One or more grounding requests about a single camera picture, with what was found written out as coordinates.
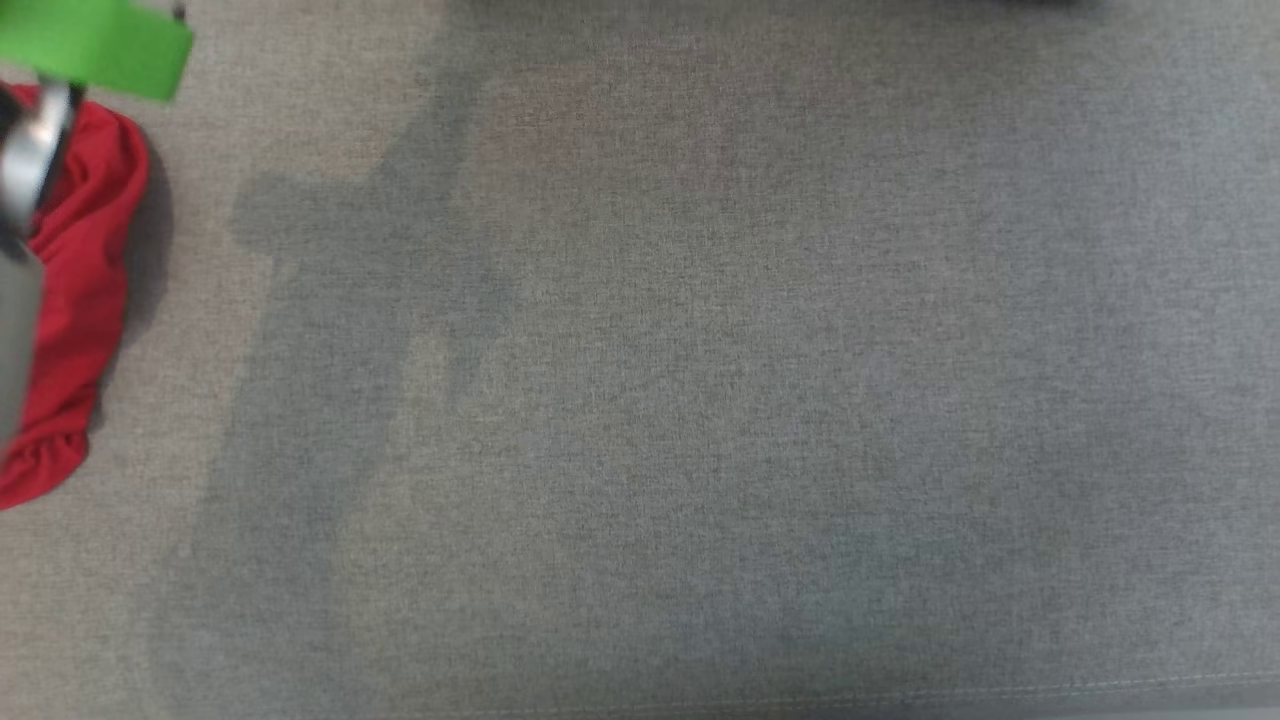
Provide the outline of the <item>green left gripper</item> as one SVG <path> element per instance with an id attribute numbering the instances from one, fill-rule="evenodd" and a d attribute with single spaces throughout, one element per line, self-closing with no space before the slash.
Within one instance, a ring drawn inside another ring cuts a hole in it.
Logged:
<path id="1" fill-rule="evenodd" d="M 193 45 L 183 19 L 147 3 L 1 3 L 3 60 L 73 85 L 169 102 Z"/>

